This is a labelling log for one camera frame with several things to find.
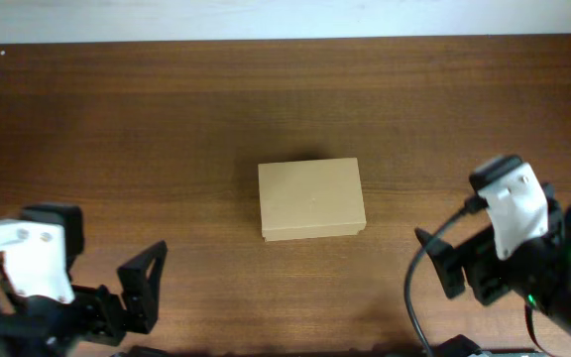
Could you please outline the brown cardboard box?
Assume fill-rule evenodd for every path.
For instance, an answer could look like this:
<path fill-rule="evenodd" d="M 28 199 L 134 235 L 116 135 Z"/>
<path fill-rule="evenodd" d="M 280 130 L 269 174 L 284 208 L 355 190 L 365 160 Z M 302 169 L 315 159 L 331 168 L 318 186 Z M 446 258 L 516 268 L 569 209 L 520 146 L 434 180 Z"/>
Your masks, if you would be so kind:
<path fill-rule="evenodd" d="M 355 158 L 259 164 L 258 182 L 267 242 L 353 236 L 367 225 Z"/>

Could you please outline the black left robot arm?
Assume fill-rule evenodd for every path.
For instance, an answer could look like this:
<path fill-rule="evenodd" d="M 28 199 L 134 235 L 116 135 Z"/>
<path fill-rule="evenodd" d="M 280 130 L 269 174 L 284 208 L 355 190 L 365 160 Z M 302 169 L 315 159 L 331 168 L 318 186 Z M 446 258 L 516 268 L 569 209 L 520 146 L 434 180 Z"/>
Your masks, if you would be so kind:
<path fill-rule="evenodd" d="M 81 342 L 118 346 L 129 333 L 153 330 L 167 243 L 118 267 L 119 295 L 73 283 L 70 270 L 84 244 L 76 205 L 36 203 L 0 219 L 0 287 L 13 307 L 0 308 L 0 356 L 67 356 Z"/>

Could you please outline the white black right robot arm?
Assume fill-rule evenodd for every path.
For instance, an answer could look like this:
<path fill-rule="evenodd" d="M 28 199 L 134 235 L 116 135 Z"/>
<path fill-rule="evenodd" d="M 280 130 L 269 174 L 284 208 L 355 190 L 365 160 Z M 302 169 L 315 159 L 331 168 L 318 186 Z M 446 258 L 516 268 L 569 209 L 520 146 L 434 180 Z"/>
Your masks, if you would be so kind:
<path fill-rule="evenodd" d="M 470 289 L 489 306 L 509 293 L 524 301 L 529 338 L 533 315 L 546 316 L 571 336 L 571 205 L 562 208 L 551 183 L 540 182 L 519 155 L 497 156 L 469 176 L 473 193 L 435 232 L 417 228 L 420 248 L 403 282 L 411 325 L 428 356 L 479 356 L 465 336 L 433 347 L 411 300 L 413 275 L 424 257 L 448 298 Z"/>

